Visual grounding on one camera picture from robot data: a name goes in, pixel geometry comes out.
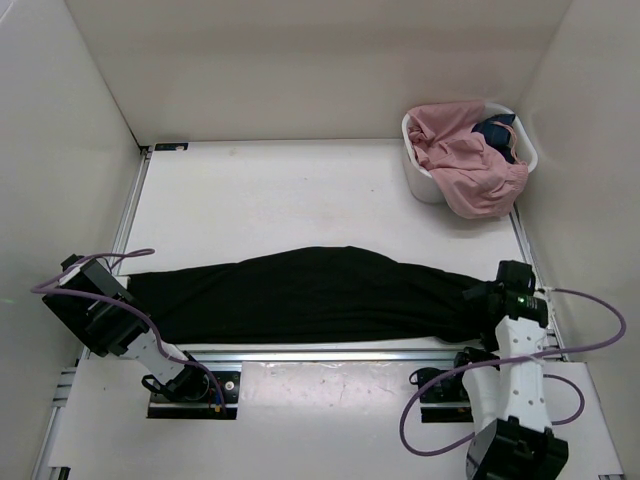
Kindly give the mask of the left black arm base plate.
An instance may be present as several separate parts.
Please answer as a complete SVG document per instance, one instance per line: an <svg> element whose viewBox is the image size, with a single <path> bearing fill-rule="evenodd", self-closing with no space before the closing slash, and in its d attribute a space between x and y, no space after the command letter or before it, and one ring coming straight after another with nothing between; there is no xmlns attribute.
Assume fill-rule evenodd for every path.
<svg viewBox="0 0 640 480"><path fill-rule="evenodd" d="M151 374L143 376L141 384L150 393L147 417L175 420L235 420L238 414L241 371L218 370L212 374L222 394L219 394L207 374L191 367L167 385L162 385Z"/></svg>

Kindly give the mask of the black trousers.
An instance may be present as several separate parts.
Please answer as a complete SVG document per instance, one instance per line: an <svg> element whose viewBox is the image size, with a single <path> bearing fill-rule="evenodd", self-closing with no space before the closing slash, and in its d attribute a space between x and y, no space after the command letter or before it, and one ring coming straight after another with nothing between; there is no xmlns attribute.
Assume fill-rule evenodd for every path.
<svg viewBox="0 0 640 480"><path fill-rule="evenodd" d="M356 247L133 274L128 290L174 344L478 340L494 320L480 280Z"/></svg>

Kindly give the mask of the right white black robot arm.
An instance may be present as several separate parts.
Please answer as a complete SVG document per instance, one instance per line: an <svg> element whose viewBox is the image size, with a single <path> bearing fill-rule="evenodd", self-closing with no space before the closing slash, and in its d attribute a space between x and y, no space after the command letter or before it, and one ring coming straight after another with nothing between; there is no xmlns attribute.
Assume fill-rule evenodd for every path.
<svg viewBox="0 0 640 480"><path fill-rule="evenodd" d="M474 438L466 454L468 479L556 479L569 446L552 430L544 393L548 308L534 296L529 264L503 260L496 280L465 297L486 303L494 319L490 353L471 355L449 375L449 387L469 400Z"/></svg>

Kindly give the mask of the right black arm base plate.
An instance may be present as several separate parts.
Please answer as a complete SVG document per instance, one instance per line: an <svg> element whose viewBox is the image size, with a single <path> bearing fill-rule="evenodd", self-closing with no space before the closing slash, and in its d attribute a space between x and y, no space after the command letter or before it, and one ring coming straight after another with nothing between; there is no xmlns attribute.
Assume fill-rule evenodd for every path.
<svg viewBox="0 0 640 480"><path fill-rule="evenodd" d="M471 424L481 430L494 420L507 421L506 400L500 396L502 368L480 362L441 370L423 367L409 375L417 390L400 416L404 425L415 403L422 424Z"/></svg>

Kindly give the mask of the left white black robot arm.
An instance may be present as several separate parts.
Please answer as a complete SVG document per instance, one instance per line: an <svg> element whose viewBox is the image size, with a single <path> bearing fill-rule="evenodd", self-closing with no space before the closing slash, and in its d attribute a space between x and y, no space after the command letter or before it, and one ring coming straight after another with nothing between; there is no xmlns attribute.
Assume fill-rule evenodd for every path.
<svg viewBox="0 0 640 480"><path fill-rule="evenodd" d="M220 402L214 374L191 355L164 342L143 306L113 272L118 261L150 255L152 249L128 254L72 255L63 271L31 291L93 354L132 359L148 374L141 383L169 402Z"/></svg>

